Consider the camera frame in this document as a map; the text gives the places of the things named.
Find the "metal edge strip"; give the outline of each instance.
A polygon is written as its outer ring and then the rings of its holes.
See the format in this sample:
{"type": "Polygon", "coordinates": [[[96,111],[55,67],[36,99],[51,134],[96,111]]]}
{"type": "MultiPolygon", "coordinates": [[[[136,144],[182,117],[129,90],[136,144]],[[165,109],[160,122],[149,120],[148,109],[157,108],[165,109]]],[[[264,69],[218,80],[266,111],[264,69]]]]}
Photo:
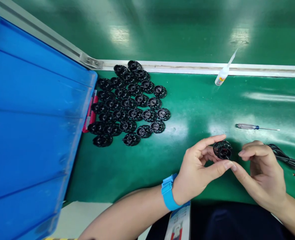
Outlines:
{"type": "Polygon", "coordinates": [[[96,67],[88,64],[86,60],[88,55],[86,53],[11,0],[0,0],[0,17],[23,29],[88,69],[99,69],[102,66],[102,62],[91,62],[94,64],[97,63],[96,67]]]}
{"type": "MultiPolygon", "coordinates": [[[[103,71],[113,71],[117,64],[127,66],[128,60],[102,60],[103,71]]],[[[193,63],[193,62],[159,62],[138,61],[145,71],[158,73],[213,74],[226,66],[226,63],[193,63]]],[[[229,75],[261,76],[261,77],[292,77],[295,78],[295,66],[231,64],[229,75]]]]}

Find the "blue plastic crate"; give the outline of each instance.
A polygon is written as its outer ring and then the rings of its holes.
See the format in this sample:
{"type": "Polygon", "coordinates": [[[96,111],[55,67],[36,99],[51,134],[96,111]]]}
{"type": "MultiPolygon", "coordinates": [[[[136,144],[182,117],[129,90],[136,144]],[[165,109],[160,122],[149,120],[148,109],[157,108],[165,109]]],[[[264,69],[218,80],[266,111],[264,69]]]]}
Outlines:
{"type": "Polygon", "coordinates": [[[55,230],[96,79],[0,18],[0,239],[55,230]]]}

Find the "screwdriver handle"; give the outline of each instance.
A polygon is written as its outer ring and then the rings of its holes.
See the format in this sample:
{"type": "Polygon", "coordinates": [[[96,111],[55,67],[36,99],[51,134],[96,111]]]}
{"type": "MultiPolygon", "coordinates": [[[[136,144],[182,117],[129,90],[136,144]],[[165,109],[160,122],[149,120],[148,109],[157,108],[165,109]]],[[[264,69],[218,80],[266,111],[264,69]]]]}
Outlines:
{"type": "Polygon", "coordinates": [[[239,123],[237,125],[238,128],[242,128],[242,129],[260,129],[259,126],[255,126],[252,124],[246,124],[246,123],[239,123]]]}

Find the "screwdriver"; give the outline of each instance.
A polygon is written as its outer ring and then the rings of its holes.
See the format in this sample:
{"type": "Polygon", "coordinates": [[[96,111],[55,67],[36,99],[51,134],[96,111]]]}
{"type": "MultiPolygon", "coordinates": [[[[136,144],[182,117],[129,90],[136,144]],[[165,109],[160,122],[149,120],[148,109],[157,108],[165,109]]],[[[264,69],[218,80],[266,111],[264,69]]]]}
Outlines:
{"type": "Polygon", "coordinates": [[[259,126],[255,126],[252,124],[245,124],[245,123],[239,123],[237,125],[238,128],[242,128],[242,129],[267,129],[267,130],[275,130],[275,131],[280,131],[279,129],[273,129],[273,128],[261,128],[259,126]]]}

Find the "hand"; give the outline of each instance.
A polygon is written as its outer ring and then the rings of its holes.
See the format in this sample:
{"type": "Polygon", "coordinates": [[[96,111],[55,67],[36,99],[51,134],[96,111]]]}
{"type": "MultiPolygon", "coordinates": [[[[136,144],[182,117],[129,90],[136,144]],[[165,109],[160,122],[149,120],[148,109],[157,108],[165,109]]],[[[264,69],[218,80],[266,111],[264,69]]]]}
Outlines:
{"type": "Polygon", "coordinates": [[[232,161],[216,157],[213,147],[209,146],[225,138],[225,134],[204,138],[186,150],[172,189],[174,200],[178,205],[198,196],[211,181],[222,176],[233,166],[232,161]],[[214,164],[205,167],[208,160],[213,161],[214,164]]]}
{"type": "Polygon", "coordinates": [[[238,163],[232,168],[237,179],[258,205],[277,214],[286,206],[286,187],[282,167],[272,149],[260,141],[247,143],[238,154],[251,161],[251,176],[238,163]]]}

